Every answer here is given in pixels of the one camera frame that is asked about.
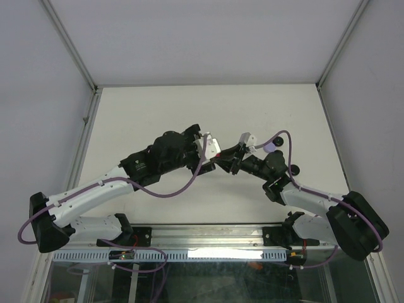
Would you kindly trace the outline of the purple round charging case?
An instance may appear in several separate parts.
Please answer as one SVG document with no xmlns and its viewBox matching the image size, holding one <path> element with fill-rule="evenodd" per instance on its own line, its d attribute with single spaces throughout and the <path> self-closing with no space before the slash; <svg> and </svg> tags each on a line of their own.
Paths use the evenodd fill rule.
<svg viewBox="0 0 404 303">
<path fill-rule="evenodd" d="M 264 145 L 263 150 L 266 153 L 271 153 L 274 152 L 276 150 L 276 146 L 273 142 L 268 143 L 267 145 Z"/>
</svg>

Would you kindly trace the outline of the black round charging case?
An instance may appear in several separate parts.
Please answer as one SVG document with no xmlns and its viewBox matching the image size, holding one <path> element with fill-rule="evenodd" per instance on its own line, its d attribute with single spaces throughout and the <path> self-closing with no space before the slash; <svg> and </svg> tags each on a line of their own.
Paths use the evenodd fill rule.
<svg viewBox="0 0 404 303">
<path fill-rule="evenodd" d="M 272 143 L 276 146 L 276 147 L 281 147 L 284 144 L 284 140 L 281 136 L 277 136 Z"/>
</svg>

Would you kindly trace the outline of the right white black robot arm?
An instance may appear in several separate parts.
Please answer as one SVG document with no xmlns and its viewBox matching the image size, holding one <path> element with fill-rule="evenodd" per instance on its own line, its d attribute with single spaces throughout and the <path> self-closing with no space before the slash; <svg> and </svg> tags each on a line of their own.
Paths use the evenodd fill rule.
<svg viewBox="0 0 404 303">
<path fill-rule="evenodd" d="M 264 180 L 263 190 L 270 201 L 298 209 L 283 222 L 285 242 L 327 242 L 356 261 L 381 248 L 389 229 L 363 195 L 355 191 L 337 195 L 300 186 L 293 181 L 282 151 L 260 159 L 247 156 L 246 150 L 245 146 L 233 147 L 214 161 L 229 174 L 243 171 Z"/>
</svg>

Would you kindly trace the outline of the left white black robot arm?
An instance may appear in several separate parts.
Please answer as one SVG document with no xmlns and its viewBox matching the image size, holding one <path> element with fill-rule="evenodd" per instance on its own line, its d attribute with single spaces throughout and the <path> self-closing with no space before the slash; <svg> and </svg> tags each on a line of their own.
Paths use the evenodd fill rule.
<svg viewBox="0 0 404 303">
<path fill-rule="evenodd" d="M 28 219 L 35 236 L 33 243 L 41 253 L 56 251 L 71 241 L 94 242 L 97 246 L 128 246 L 134 231 L 125 214 L 106 217 L 85 217 L 84 214 L 135 191 L 156 198 L 173 198 L 183 193 L 202 173 L 203 164 L 220 152 L 218 141 L 210 133 L 201 134 L 195 124 L 182 133 L 167 131 L 152 145 L 130 154 L 87 184 L 51 196 L 36 193 L 30 197 Z M 158 194 L 147 188 L 164 174 L 181 168 L 187 168 L 193 174 L 181 189 Z"/>
</svg>

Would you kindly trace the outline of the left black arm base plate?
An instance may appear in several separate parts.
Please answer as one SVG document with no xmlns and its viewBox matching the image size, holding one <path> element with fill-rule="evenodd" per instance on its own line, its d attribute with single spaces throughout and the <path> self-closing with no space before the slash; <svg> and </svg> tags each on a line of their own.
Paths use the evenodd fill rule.
<svg viewBox="0 0 404 303">
<path fill-rule="evenodd" d="M 110 241 L 118 246 L 150 247 L 151 240 L 151 227 L 132 226 L 131 231 L 124 231 L 117 238 Z"/>
</svg>

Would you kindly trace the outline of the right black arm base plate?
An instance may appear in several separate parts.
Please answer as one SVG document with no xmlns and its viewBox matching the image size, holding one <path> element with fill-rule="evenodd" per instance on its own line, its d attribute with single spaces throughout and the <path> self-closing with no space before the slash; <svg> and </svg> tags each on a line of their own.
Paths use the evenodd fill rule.
<svg viewBox="0 0 404 303">
<path fill-rule="evenodd" d="M 262 228 L 263 245 L 265 247 L 281 246 L 291 249 L 293 246 L 319 246 L 316 239 L 303 239 L 297 235 L 293 228 L 278 226 L 265 226 Z"/>
</svg>

